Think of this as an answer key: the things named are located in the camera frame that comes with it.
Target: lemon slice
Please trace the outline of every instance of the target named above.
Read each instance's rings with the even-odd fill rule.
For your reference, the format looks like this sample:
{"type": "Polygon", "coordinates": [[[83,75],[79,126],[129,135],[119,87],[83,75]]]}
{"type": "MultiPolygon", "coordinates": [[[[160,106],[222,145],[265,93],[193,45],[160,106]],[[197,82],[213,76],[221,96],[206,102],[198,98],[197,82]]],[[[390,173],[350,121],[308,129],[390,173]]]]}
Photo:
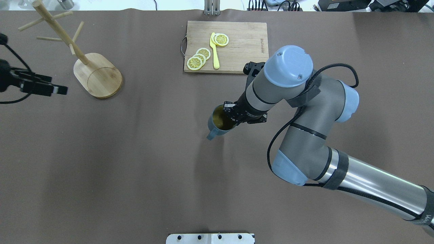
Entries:
{"type": "Polygon", "coordinates": [[[187,67],[191,70],[198,70],[202,68],[203,65],[202,59],[198,56],[193,56],[187,60],[187,67]]]}
{"type": "Polygon", "coordinates": [[[209,51],[208,48],[204,48],[204,47],[199,48],[196,51],[196,54],[202,54],[202,55],[204,55],[206,60],[208,60],[211,57],[211,51],[209,51]]]}
{"type": "Polygon", "coordinates": [[[226,46],[229,43],[229,37],[223,33],[216,33],[214,34],[213,42],[219,46],[226,46]]]}
{"type": "Polygon", "coordinates": [[[193,57],[199,57],[202,60],[202,66],[204,66],[205,62],[207,61],[207,58],[205,57],[205,55],[200,54],[200,53],[196,53],[195,55],[193,55],[193,57]]]}

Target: wooden mug tree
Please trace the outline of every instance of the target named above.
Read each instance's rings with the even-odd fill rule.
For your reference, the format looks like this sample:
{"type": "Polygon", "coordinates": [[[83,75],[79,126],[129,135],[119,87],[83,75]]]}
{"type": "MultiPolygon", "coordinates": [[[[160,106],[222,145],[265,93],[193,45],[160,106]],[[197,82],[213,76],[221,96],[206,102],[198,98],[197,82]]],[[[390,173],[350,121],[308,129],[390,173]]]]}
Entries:
{"type": "Polygon", "coordinates": [[[37,39],[63,41],[70,48],[71,53],[78,57],[78,60],[74,65],[74,75],[77,77],[84,89],[86,89],[86,91],[88,91],[92,96],[96,98],[108,98],[114,95],[121,88],[122,74],[101,54],[88,53],[85,55],[76,44],[77,37],[80,34],[84,22],[82,21],[80,23],[74,37],[71,39],[56,19],[71,15],[72,11],[53,16],[39,0],[33,2],[32,6],[42,16],[42,18],[30,22],[18,29],[23,31],[40,22],[46,21],[60,38],[38,36],[37,39]]]}

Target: knife handle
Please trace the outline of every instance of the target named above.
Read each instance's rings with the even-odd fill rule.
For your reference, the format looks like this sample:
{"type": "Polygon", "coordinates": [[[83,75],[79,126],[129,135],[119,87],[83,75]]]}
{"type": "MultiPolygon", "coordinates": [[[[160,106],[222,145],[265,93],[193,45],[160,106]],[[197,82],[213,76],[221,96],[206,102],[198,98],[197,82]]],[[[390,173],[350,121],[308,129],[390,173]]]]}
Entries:
{"type": "Polygon", "coordinates": [[[213,48],[213,65],[215,69],[220,68],[220,62],[218,62],[217,49],[213,48]]]}

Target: yellow knife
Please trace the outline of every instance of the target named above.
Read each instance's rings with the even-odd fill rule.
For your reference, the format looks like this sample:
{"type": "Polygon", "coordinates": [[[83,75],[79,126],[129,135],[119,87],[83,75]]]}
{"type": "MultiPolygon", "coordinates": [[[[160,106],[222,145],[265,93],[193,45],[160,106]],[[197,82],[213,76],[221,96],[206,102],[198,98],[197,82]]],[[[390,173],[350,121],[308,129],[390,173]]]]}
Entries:
{"type": "Polygon", "coordinates": [[[218,57],[217,57],[217,49],[216,49],[216,45],[213,43],[213,37],[214,37],[215,32],[213,32],[211,34],[210,37],[210,47],[213,49],[213,65],[215,69],[219,69],[220,68],[220,63],[218,62],[218,57]]]}

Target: white label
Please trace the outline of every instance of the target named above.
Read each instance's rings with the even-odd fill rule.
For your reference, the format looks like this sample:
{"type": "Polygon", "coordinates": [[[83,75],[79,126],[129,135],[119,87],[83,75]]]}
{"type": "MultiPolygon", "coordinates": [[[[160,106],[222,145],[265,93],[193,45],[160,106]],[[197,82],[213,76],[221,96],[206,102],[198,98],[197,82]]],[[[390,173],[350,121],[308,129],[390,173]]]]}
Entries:
{"type": "Polygon", "coordinates": [[[327,9],[335,9],[338,6],[339,6],[339,3],[332,3],[332,4],[329,4],[329,6],[327,7],[327,9]]]}

